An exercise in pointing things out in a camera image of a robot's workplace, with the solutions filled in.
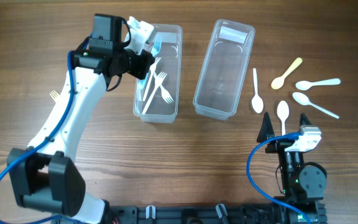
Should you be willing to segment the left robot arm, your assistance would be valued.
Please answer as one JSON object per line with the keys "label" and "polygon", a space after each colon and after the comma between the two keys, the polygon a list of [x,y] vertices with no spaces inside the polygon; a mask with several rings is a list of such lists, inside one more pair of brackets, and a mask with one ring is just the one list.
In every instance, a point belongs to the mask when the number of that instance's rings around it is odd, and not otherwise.
{"label": "left robot arm", "polygon": [[7,169],[18,206],[77,223],[116,223],[109,202],[86,192],[75,166],[76,150],[111,79],[128,73],[143,80],[154,63],[144,49],[155,27],[134,18],[95,14],[93,31],[68,53],[60,101],[26,149],[14,148]]}

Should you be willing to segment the light blue plastic fork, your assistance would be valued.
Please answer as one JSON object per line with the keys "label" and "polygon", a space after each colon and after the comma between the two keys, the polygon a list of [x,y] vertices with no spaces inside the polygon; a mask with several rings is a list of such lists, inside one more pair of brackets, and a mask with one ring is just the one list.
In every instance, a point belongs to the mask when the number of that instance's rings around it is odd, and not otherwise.
{"label": "light blue plastic fork", "polygon": [[[162,46],[162,36],[160,34],[157,34],[155,37],[153,47],[151,49],[151,53],[154,57],[160,52],[161,46]],[[137,82],[137,90],[142,90],[144,88],[148,78],[149,78],[149,73],[146,74],[145,80],[139,80]]]}

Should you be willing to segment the thin white fork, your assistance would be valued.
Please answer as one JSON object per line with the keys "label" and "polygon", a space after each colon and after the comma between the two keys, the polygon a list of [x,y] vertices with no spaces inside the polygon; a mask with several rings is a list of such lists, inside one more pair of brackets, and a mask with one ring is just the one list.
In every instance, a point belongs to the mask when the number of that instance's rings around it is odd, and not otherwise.
{"label": "thin white fork", "polygon": [[163,98],[163,100],[166,103],[173,103],[173,98],[172,96],[169,94],[169,91],[166,90],[162,85],[159,87],[161,89],[161,96]]}

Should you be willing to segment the curved white plastic fork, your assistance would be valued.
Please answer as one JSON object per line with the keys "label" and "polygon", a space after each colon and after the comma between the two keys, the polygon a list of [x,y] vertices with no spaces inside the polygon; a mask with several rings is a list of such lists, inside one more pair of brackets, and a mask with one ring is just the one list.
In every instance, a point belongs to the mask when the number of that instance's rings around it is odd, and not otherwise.
{"label": "curved white plastic fork", "polygon": [[155,73],[155,70],[157,68],[157,64],[159,63],[160,60],[161,60],[161,57],[157,57],[155,59],[155,62],[150,66],[149,79],[147,81],[147,85],[146,85],[144,95],[143,95],[143,98],[142,98],[143,101],[146,100],[146,97],[147,97],[149,89],[150,89],[150,84],[151,84],[151,81],[152,81],[153,74]]}

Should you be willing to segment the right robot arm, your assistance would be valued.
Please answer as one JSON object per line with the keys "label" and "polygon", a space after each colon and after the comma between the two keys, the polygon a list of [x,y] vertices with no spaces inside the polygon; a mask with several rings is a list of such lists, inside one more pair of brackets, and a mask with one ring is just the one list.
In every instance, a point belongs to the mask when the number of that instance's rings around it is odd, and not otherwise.
{"label": "right robot arm", "polygon": [[327,223],[324,198],[327,172],[318,163],[305,162],[303,154],[315,149],[321,140],[320,129],[312,125],[307,116],[300,115],[300,136],[273,140],[267,144],[267,154],[277,154],[281,173],[282,196],[275,200],[297,208],[291,210],[271,202],[257,205],[250,212],[250,221],[255,223]]}

